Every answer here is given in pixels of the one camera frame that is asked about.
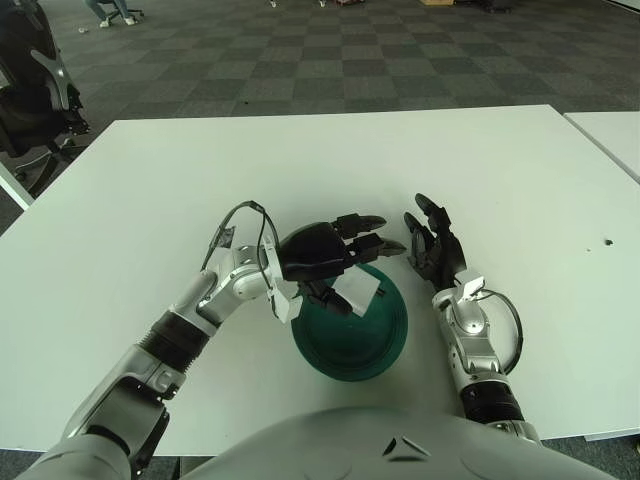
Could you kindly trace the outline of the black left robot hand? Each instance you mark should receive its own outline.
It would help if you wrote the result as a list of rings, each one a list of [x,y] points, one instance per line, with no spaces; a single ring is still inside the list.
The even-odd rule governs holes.
[[[352,306],[326,281],[355,265],[404,253],[402,243],[374,232],[385,225],[381,216],[352,213],[298,229],[277,248],[283,278],[295,282],[311,303],[342,316],[350,314]]]

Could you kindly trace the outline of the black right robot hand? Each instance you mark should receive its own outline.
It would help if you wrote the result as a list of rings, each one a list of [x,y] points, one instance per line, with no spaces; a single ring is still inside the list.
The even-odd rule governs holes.
[[[445,207],[437,205],[422,193],[415,202],[426,217],[421,223],[410,212],[404,222],[411,235],[408,262],[418,276],[433,288],[433,299],[453,292],[459,300],[477,300],[484,280],[468,269],[462,245],[451,231],[451,220]]]

